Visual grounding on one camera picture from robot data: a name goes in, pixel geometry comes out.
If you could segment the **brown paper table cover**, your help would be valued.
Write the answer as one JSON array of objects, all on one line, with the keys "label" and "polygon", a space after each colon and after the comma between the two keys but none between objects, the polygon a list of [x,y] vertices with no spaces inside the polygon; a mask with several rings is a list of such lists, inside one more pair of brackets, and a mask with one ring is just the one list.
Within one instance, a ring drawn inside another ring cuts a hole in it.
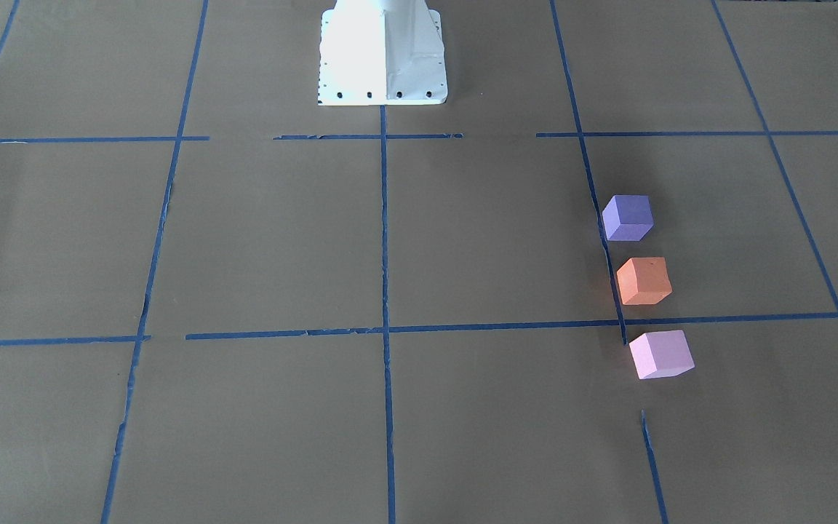
[{"label": "brown paper table cover", "polygon": [[0,523],[838,523],[838,1],[429,6],[0,1]]}]

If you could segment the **pink foam block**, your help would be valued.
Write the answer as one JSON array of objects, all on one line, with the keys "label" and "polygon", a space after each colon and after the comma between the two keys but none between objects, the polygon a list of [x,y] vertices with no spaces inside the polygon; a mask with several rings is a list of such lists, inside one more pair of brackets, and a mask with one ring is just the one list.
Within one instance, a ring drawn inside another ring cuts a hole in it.
[{"label": "pink foam block", "polygon": [[638,379],[676,377],[695,367],[683,330],[645,333],[628,347]]}]

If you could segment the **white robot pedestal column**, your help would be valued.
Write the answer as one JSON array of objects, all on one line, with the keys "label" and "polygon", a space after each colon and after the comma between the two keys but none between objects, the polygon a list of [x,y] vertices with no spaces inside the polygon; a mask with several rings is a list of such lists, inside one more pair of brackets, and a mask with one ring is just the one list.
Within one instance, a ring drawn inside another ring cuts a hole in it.
[{"label": "white robot pedestal column", "polygon": [[443,104],[442,18],[426,1],[337,1],[322,13],[320,106]]}]

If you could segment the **orange foam block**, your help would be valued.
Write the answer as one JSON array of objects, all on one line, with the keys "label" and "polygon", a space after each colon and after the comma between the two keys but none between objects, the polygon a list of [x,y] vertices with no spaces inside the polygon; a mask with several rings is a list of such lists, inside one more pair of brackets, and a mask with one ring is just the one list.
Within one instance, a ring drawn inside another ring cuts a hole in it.
[{"label": "orange foam block", "polygon": [[655,305],[673,293],[665,258],[630,258],[615,278],[625,306]]}]

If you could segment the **purple foam block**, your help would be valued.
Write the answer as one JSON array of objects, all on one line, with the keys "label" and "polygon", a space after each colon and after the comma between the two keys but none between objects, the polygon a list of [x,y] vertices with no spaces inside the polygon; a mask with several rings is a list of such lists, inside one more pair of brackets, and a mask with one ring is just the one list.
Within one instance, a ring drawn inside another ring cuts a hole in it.
[{"label": "purple foam block", "polygon": [[601,214],[605,238],[613,242],[638,242],[654,228],[649,196],[612,196]]}]

